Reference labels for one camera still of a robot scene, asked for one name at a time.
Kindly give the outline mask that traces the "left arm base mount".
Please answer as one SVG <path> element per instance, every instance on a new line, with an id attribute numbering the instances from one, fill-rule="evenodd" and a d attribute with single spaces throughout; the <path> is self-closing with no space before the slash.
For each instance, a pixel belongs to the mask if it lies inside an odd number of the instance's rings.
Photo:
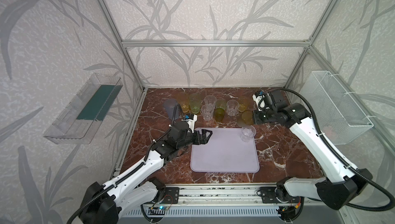
<path id="1" fill-rule="evenodd" d="M 155 204 L 177 204 L 180 197 L 180 188 L 166 187 L 158 191 L 151 203 Z"/>

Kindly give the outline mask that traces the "lilac plastic tray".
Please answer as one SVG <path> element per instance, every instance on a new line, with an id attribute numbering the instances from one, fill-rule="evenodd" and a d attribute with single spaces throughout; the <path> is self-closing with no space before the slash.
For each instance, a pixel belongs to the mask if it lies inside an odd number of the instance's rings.
<path id="1" fill-rule="evenodd" d="M 246 138 L 240 128 L 207 128 L 212 131 L 205 145 L 193 145 L 190 167 L 194 172 L 256 173 L 258 153 L 253 137 Z"/>

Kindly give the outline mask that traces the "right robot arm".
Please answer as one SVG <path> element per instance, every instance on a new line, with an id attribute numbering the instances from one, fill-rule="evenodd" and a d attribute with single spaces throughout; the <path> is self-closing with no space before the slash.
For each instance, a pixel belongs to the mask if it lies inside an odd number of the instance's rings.
<path id="1" fill-rule="evenodd" d="M 346 205 L 370 212 L 384 212 L 395 207 L 393 194 L 374 182 L 368 169 L 359 169 L 348 160 L 322 132 L 316 113 L 304 96 L 280 88 L 257 91 L 253 100 L 257 106 L 253 112 L 254 124 L 274 123 L 288 128 L 306 146 L 324 173 L 319 179 L 288 177 L 277 182 L 275 194 L 279 201 L 286 203 L 291 197 L 310 198 L 322 201 L 333 210 Z M 378 207 L 352 204 L 367 185 L 386 195 L 389 202 Z"/>

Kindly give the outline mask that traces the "amber faceted cup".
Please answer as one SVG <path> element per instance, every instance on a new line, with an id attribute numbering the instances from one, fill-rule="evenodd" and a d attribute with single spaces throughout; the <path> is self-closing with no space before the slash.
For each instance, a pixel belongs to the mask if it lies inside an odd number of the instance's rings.
<path id="1" fill-rule="evenodd" d="M 238 103 L 239 103 L 239 108 L 238 110 L 240 112 L 244 112 L 246 110 L 249 110 L 249 106 L 250 106 L 250 101 L 252 99 L 249 97 L 245 97 L 245 96 L 241 96 L 238 98 Z"/>

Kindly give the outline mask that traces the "brown olive textured cup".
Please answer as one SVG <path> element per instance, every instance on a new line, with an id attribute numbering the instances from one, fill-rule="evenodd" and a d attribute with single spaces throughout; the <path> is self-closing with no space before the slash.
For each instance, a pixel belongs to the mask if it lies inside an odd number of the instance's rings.
<path id="1" fill-rule="evenodd" d="M 237 125 L 239 127 L 253 125 L 253 112 L 250 110 L 246 110 L 243 113 L 237 115 Z"/>

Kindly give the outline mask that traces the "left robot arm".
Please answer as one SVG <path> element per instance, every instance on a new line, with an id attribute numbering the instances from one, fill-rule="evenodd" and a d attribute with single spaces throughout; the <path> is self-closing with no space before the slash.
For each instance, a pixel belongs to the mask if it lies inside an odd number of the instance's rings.
<path id="1" fill-rule="evenodd" d="M 122 174 L 100 185 L 89 186 L 80 208 L 68 223 L 78 218 L 84 224 L 116 224 L 136 206 L 160 200 L 166 186 L 150 175 L 164 167 L 179 150 L 190 145 L 205 145 L 213 131 L 194 130 L 194 120 L 176 122 L 158 139 L 153 140 L 146 154 Z"/>

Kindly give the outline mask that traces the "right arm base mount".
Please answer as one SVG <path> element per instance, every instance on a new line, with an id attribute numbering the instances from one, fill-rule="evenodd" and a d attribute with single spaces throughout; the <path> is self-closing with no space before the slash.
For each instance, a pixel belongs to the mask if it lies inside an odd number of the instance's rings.
<path id="1" fill-rule="evenodd" d="M 284 187 L 261 187 L 256 193 L 263 203 L 290 204 L 297 205 L 301 203 L 300 197 L 293 197 L 285 190 Z"/>

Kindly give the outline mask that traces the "clear faceted cup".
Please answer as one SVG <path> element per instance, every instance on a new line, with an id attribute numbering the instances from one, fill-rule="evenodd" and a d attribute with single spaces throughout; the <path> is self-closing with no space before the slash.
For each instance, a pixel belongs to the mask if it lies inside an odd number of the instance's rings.
<path id="1" fill-rule="evenodd" d="M 243 142 L 249 142 L 254 140 L 256 135 L 255 127 L 248 125 L 241 128 L 241 139 Z"/>

